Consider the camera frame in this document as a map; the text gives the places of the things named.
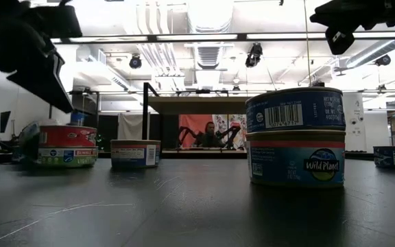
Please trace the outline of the red label tuna can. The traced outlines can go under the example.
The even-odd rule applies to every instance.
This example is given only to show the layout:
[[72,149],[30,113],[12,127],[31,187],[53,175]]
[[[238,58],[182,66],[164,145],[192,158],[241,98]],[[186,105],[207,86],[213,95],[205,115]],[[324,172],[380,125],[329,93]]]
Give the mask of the red label tuna can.
[[85,126],[41,126],[39,145],[43,147],[95,147],[97,129]]

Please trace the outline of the blue storage bin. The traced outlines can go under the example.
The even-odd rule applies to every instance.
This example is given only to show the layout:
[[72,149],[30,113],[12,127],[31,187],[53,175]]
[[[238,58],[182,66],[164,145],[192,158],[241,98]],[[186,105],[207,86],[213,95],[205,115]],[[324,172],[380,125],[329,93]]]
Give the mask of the blue storage bin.
[[87,117],[87,114],[84,113],[83,111],[74,110],[71,113],[71,119],[70,119],[69,125],[84,126],[86,117]]

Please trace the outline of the colourful floral poster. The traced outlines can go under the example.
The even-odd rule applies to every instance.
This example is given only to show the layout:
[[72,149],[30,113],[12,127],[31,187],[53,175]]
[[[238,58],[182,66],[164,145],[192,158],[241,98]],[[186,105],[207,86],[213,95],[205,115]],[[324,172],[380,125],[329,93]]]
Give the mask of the colourful floral poster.
[[244,150],[246,142],[246,116],[245,115],[212,115],[212,120],[215,123],[215,132],[220,136],[229,128],[236,126],[240,130],[232,139],[232,148],[236,150]]

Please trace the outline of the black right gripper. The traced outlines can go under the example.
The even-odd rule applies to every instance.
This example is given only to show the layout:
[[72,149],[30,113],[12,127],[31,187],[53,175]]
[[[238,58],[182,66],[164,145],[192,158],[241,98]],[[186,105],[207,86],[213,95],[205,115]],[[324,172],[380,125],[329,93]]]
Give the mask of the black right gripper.
[[341,32],[334,27],[359,27],[371,30],[384,23],[395,26],[395,0],[366,0],[362,21],[356,15],[362,10],[359,0],[330,0],[314,9],[310,22],[325,25],[326,41],[333,55],[342,55],[355,41],[352,32]]

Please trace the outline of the dark blue barcode can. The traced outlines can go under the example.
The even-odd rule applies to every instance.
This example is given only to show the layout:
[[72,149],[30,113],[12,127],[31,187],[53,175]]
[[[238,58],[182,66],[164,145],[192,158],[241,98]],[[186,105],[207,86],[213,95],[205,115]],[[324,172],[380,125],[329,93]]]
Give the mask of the dark blue barcode can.
[[329,87],[284,89],[248,99],[249,133],[278,130],[345,130],[343,93]]

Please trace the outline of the white ceiling air duct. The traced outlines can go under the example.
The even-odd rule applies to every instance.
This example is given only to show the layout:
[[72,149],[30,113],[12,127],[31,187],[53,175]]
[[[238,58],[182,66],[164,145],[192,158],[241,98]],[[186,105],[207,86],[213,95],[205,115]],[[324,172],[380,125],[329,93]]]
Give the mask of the white ceiling air duct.
[[[230,31],[234,0],[189,0],[187,18],[192,34],[222,34]],[[219,66],[224,50],[207,45],[194,48],[197,65],[202,69]]]

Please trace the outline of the white hanging cloth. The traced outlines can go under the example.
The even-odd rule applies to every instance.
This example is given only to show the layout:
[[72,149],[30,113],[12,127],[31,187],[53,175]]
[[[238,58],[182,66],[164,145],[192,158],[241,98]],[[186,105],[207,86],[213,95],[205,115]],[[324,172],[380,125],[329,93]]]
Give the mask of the white hanging cloth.
[[118,139],[141,140],[143,134],[143,116],[130,113],[118,115]]

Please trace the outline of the wooden shelf with black frame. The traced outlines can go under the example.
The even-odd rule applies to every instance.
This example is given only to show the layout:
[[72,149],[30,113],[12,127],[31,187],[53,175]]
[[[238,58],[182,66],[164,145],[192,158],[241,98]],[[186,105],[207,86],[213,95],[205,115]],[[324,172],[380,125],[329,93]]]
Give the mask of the wooden shelf with black frame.
[[143,84],[143,138],[161,141],[160,157],[173,158],[245,158],[234,150],[198,150],[179,148],[179,115],[244,114],[245,102],[257,91],[172,91],[158,92]]

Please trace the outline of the orange backdrop cloth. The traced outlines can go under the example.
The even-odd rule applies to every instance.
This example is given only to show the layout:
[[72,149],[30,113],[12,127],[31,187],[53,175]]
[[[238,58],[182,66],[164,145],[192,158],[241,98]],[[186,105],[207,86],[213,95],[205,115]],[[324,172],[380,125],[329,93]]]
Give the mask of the orange backdrop cloth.
[[179,115],[179,148],[199,148],[195,140],[205,133],[205,126],[212,120],[212,115]]

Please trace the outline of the person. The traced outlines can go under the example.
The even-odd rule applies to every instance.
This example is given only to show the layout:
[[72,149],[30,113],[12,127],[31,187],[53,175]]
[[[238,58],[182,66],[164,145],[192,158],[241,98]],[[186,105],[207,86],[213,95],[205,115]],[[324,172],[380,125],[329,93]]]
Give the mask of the person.
[[219,140],[215,134],[215,124],[210,121],[205,126],[205,133],[202,133],[195,140],[199,148],[223,148],[225,144]]

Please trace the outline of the Wild Planet blue can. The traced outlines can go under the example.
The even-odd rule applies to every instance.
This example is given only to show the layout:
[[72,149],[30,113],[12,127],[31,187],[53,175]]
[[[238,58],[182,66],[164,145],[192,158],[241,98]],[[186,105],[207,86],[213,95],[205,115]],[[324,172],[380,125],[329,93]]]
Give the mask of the Wild Planet blue can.
[[341,130],[249,133],[246,150],[250,180],[279,187],[342,187],[345,136]]

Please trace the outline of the gold lid red blue can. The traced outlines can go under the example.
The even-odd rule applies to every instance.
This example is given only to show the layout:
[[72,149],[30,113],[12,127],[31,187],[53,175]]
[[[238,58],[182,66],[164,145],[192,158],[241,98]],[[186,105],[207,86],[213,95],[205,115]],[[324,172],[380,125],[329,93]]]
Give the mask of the gold lid red blue can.
[[157,167],[160,162],[158,140],[116,139],[110,141],[110,158],[115,169]]

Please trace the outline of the teal label fish can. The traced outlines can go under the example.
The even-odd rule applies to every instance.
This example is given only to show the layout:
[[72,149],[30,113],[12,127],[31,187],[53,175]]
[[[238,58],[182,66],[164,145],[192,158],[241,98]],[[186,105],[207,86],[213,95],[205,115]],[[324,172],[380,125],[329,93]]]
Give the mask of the teal label fish can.
[[37,144],[25,144],[14,147],[11,158],[13,163],[35,163],[37,159]]

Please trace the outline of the black overhead frame beam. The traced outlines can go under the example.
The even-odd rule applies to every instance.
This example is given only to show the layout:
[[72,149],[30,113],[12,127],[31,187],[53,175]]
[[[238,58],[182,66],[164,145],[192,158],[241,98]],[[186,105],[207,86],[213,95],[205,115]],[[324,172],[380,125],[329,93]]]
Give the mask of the black overhead frame beam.
[[113,43],[200,43],[200,42],[270,42],[326,40],[321,32],[268,32],[268,33],[224,33],[224,34],[142,34],[115,36],[84,36],[79,38],[53,38],[57,45],[87,45]]

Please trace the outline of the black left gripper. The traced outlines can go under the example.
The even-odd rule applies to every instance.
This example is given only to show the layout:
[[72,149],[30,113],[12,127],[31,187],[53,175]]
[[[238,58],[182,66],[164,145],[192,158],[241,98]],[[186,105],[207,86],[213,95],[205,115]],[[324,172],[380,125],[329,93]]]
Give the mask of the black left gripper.
[[64,60],[51,40],[79,37],[82,30],[72,5],[0,0],[0,71],[64,113],[73,105],[60,79]]

